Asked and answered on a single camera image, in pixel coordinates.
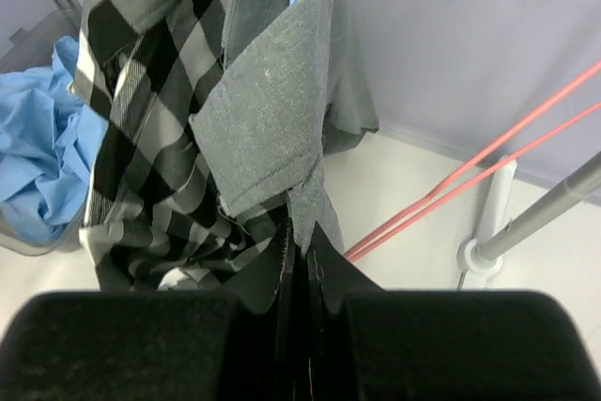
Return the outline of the light blue shirt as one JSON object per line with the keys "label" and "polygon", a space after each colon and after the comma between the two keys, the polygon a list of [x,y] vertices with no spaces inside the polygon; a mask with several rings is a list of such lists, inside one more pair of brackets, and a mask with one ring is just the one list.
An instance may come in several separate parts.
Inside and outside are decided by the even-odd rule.
{"label": "light blue shirt", "polygon": [[69,90],[78,52],[64,36],[50,65],[1,76],[1,212],[33,245],[58,240],[76,220],[107,130]]}

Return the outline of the grey shirt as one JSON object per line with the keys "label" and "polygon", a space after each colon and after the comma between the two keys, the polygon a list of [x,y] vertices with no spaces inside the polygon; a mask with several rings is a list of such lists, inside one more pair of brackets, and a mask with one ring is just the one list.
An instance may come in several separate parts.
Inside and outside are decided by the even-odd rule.
{"label": "grey shirt", "polygon": [[227,215],[286,204],[294,239],[344,247],[324,159],[378,130],[347,0],[230,0],[224,73],[191,119]]}

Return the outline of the pink wire hanger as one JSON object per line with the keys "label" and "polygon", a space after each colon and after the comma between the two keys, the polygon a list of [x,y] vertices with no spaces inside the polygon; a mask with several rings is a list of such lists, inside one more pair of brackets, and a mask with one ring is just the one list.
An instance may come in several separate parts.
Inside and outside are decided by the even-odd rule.
{"label": "pink wire hanger", "polygon": [[548,131],[527,145],[519,148],[517,151],[501,158],[499,161],[483,170],[480,174],[464,181],[459,185],[455,185],[455,182],[461,179],[470,169],[474,168],[483,160],[490,157],[495,150],[509,142],[519,132],[531,125],[532,122],[539,119],[548,110],[559,104],[568,95],[576,91],[579,87],[584,85],[587,81],[599,73],[600,63],[595,62],[575,79],[567,83],[564,87],[559,89],[559,91],[550,96],[548,99],[544,100],[531,112],[522,117],[515,125],[493,140],[468,161],[457,167],[452,173],[440,181],[438,185],[436,185],[429,193],[395,213],[386,222],[378,226],[375,230],[368,233],[364,238],[360,239],[357,243],[351,246],[349,250],[345,252],[345,258],[352,263],[358,261],[382,245],[384,242],[393,238],[395,235],[404,231],[411,225],[417,223],[420,219],[434,211],[436,208],[444,205],[453,198],[459,196],[461,193],[479,184],[485,178],[490,177],[501,169],[505,168],[510,162],[541,146],[543,143],[576,125],[585,117],[590,116],[598,111],[600,109],[600,104],[596,103],[581,113],[564,121],[551,131]]}

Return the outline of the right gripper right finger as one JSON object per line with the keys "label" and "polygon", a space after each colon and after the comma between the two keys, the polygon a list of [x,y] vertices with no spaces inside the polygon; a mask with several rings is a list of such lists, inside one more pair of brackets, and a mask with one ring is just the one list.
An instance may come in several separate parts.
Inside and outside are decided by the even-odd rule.
{"label": "right gripper right finger", "polygon": [[315,400],[589,400],[593,365],[535,291],[385,290],[316,227],[306,255]]}

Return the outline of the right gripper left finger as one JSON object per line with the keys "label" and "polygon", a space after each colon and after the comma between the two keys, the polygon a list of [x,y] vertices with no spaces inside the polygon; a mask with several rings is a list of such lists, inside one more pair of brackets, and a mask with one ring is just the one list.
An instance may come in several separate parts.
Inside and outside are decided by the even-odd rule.
{"label": "right gripper left finger", "polygon": [[1,344],[5,400],[291,400],[289,223],[212,290],[54,292],[29,301]]}

